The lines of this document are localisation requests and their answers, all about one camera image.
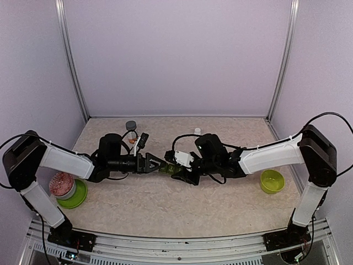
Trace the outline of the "green weekly pill organizer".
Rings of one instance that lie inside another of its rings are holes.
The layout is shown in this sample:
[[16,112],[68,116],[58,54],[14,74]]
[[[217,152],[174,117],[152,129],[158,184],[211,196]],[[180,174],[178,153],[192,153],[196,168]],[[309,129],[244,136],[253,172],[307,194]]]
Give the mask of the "green weekly pill organizer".
[[166,164],[164,167],[159,169],[159,173],[174,175],[181,171],[181,168],[178,165]]

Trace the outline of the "orange pill bottle grey cap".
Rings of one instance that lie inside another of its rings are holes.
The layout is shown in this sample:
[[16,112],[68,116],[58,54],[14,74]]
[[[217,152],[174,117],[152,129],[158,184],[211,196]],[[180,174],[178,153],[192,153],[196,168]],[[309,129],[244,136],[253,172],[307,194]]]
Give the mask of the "orange pill bottle grey cap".
[[129,143],[134,144],[138,138],[136,122],[134,120],[129,120],[126,122],[125,127],[127,130],[127,138]]

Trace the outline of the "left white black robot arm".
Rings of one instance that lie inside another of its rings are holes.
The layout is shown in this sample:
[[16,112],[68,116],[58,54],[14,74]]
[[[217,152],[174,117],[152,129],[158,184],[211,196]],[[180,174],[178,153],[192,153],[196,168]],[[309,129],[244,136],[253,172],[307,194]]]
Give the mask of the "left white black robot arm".
[[131,152],[121,135],[106,134],[100,138],[98,149],[88,155],[53,144],[29,130],[6,141],[13,143],[2,158],[9,182],[6,188],[16,190],[50,225],[52,236],[67,246],[73,245],[77,241],[77,233],[37,182],[38,168],[69,173],[93,183],[107,179],[112,172],[148,174],[164,167],[166,162],[150,153],[139,153],[147,139],[148,135],[142,134],[137,150]]

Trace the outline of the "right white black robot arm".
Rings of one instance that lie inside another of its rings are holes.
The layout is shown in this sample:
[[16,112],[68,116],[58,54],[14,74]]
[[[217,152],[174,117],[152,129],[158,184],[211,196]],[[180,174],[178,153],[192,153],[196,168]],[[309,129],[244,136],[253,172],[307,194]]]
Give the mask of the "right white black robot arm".
[[312,220],[318,207],[325,199],[328,189],[342,174],[337,172],[336,147],[311,124],[326,115],[342,115],[336,112],[323,112],[308,121],[295,135],[266,145],[256,147],[234,146],[229,152],[216,134],[194,135],[199,153],[176,150],[176,143],[165,152],[169,163],[181,167],[174,179],[198,185],[202,175],[213,177],[219,174],[224,180],[243,178],[253,173],[288,165],[305,165],[309,174],[308,182],[298,206],[293,210],[282,240],[294,245]]

